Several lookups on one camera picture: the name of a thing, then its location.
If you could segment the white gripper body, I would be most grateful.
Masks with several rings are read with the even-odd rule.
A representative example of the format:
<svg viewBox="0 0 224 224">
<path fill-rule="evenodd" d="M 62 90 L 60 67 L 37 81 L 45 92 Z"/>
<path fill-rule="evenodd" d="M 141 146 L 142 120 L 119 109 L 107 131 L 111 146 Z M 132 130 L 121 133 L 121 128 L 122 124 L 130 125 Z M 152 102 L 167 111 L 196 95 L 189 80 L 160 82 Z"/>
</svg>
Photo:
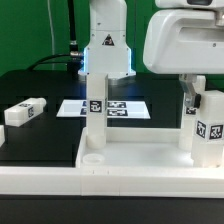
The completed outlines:
<svg viewBox="0 0 224 224">
<path fill-rule="evenodd" d="M 143 62 L 157 74 L 224 74 L 224 27 L 212 11 L 158 11 L 148 24 Z"/>
</svg>

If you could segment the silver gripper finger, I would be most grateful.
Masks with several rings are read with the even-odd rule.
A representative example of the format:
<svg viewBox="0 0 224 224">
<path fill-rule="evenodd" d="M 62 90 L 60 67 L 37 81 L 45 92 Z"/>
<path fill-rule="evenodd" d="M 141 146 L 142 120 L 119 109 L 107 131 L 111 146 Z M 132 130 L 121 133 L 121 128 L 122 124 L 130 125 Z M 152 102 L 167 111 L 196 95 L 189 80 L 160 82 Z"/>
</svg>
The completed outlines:
<svg viewBox="0 0 224 224">
<path fill-rule="evenodd" d="M 195 91 L 193 84 L 197 81 L 195 74 L 180 74 L 179 82 L 185 93 L 184 105 L 187 108 L 199 108 L 201 95 Z"/>
</svg>

